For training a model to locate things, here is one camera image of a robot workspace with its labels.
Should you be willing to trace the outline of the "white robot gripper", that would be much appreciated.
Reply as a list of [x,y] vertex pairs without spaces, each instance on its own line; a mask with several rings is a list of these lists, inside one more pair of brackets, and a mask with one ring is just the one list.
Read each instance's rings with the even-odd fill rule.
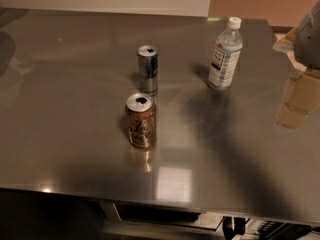
[[301,20],[277,40],[273,49],[293,52],[295,60],[308,67],[292,74],[286,82],[276,116],[276,124],[297,129],[320,107],[320,0]]

